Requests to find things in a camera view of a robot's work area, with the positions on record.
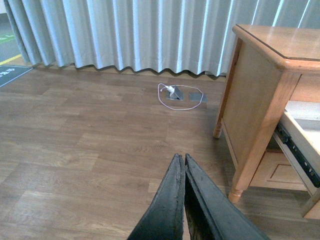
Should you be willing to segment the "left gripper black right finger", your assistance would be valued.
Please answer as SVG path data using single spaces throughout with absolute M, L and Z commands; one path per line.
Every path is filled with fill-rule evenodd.
M 268 240 L 222 193 L 197 162 L 185 155 L 184 206 L 192 240 Z

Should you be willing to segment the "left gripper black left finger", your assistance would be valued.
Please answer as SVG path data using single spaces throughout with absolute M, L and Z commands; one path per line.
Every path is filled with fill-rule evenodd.
M 176 153 L 157 192 L 129 240 L 181 240 L 184 232 L 186 171 L 183 158 Z

